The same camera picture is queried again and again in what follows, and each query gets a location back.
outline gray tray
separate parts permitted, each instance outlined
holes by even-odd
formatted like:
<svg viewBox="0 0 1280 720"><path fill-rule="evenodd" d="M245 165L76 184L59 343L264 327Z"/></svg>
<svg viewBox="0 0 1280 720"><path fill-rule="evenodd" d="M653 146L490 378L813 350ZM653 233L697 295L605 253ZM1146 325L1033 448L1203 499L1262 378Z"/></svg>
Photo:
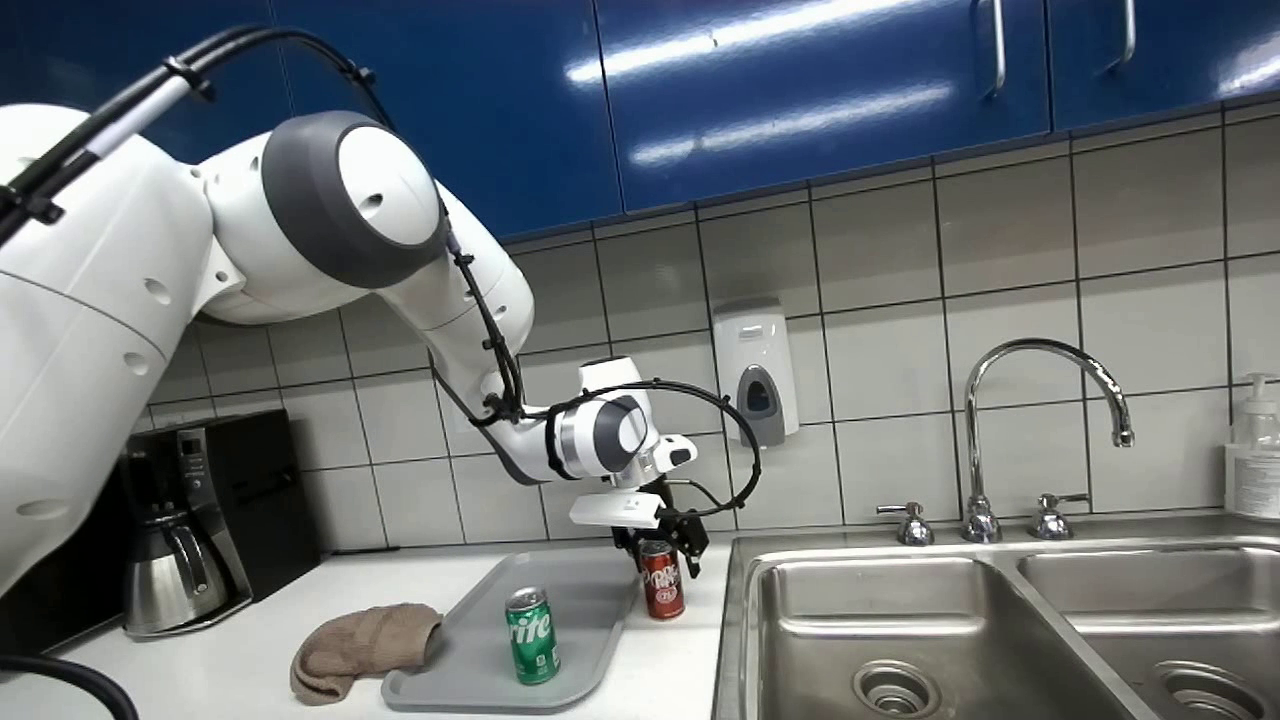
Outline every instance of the gray tray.
<svg viewBox="0 0 1280 720"><path fill-rule="evenodd" d="M514 589L544 589L559 674L520 686L505 626ZM382 680L388 708L559 713L590 695L634 604L634 563L617 548L544 548L500 559L442 621L442 654L425 674Z"/></svg>

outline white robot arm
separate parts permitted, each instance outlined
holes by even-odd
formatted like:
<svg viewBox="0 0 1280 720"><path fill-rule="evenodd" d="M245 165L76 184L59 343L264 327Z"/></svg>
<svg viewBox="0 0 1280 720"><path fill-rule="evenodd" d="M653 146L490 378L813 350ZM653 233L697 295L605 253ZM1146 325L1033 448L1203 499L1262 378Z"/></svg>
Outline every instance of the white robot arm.
<svg viewBox="0 0 1280 720"><path fill-rule="evenodd" d="M198 311L277 325L369 293L425 337L440 384L512 482L605 482L607 493L571 513L578 524L673 522L641 487L697 459L697 444L655 431L628 362L582 367L582 397L568 404L523 404L512 356L533 293L404 140L369 117L319 111L177 165L135 131L192 86L189 72L154 81L62 162L56 148L102 111L0 109L0 598L88 518ZM667 534L697 559L702 534L685 522Z"/></svg>

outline chrome faucet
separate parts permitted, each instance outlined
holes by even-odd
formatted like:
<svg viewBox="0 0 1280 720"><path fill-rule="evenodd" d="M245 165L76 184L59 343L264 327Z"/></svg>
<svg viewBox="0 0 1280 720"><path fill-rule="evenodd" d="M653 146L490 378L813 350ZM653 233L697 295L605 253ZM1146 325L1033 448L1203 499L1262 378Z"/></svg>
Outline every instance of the chrome faucet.
<svg viewBox="0 0 1280 720"><path fill-rule="evenodd" d="M1128 448L1132 444L1132 426L1128 426L1128 402L1122 402L1122 390L1115 384L1115 378L1093 362L1089 353L1070 350L1070 343L1059 343L1059 340L1048 340L1048 337L1020 337L1020 340L1009 340L1009 343L994 343L987 356L976 362L976 367L969 374L969 384L964 384L964 429L969 429L969 509L964 509L964 536L976 540L976 543L993 543L1001 540L1001 522L993 513L993 499L987 499L987 482L984 482L984 459L976 454L976 390L981 379L987 378L987 367L1001 362L1001 356L1010 356L1010 353L1050 353L1050 356L1064 356L1070 365L1079 365L1106 397L1106 407L1111 407L1111 444L1115 448Z"/></svg>

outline countertop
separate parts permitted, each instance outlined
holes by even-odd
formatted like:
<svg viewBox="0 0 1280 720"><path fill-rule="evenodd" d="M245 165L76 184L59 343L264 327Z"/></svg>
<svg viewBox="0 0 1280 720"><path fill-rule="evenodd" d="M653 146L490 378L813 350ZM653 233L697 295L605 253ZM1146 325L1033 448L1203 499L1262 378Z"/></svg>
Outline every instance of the countertop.
<svg viewBox="0 0 1280 720"><path fill-rule="evenodd" d="M302 708L289 693L289 664L302 636L343 614L373 604L432 604L446 614L514 548L460 554L376 554L334 557L293 581L264 604L228 617L197 636L135 644L121 630L79 639L69 660L107 674L135 700L142 720L334 720L334 715L432 715L456 720L466 713L393 713L380 700L380 680L361 680L347 700ZM564 720L702 720L711 715L718 607L724 607L728 540L711 543L699 581L685 575L685 617L646 621L634 600L624 621L605 686ZM0 715L25 720L85 720L107 715L76 689L14 676L0 686Z"/></svg>

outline stainless steel sink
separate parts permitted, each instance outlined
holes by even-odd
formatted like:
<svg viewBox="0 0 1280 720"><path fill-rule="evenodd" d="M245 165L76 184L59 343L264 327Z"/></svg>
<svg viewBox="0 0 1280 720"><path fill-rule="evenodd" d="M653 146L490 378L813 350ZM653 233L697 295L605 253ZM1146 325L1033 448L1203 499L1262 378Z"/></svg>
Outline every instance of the stainless steel sink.
<svg viewBox="0 0 1280 720"><path fill-rule="evenodd" d="M1039 554L1020 570L1161 715L1277 720L1277 548Z"/></svg>
<svg viewBox="0 0 1280 720"><path fill-rule="evenodd" d="M1280 536L1089 524L931 548L741 540L714 720L1280 720Z"/></svg>

